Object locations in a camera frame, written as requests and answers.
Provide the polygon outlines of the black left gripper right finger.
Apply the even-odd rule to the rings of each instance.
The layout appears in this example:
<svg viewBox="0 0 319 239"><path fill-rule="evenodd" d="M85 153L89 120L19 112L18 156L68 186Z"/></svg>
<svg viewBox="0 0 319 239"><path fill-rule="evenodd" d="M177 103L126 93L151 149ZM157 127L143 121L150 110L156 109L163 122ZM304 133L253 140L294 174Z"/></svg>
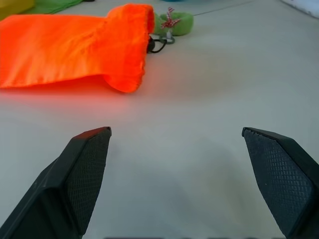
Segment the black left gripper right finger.
<svg viewBox="0 0 319 239"><path fill-rule="evenodd" d="M319 165L292 138L242 130L258 188L288 239L319 237Z"/></svg>

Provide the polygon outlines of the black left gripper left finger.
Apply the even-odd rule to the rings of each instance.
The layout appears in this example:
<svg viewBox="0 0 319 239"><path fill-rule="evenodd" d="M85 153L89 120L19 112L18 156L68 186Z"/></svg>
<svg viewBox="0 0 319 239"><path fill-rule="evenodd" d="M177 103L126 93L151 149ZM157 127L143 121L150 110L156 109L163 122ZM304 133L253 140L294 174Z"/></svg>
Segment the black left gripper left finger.
<svg viewBox="0 0 319 239"><path fill-rule="evenodd" d="M1 226L1 239L82 238L100 193L111 135L106 126L73 137Z"/></svg>

